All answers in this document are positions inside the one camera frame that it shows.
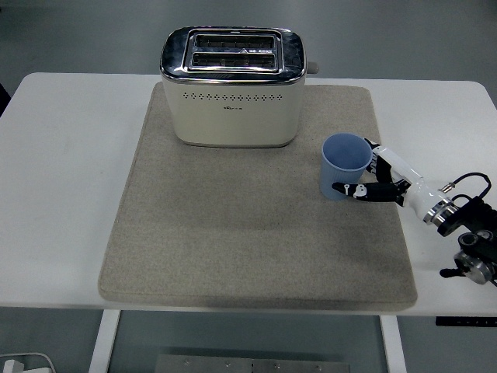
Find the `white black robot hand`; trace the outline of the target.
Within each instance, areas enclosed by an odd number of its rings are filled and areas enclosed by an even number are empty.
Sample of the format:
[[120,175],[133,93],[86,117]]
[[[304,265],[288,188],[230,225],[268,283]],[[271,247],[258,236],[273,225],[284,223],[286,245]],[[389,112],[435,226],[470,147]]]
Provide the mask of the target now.
[[374,183],[335,182],[332,189],[344,196],[366,202],[395,202],[410,207],[427,225],[440,225],[457,208],[443,191],[430,187],[406,161],[391,149],[369,139],[372,159],[366,171]]

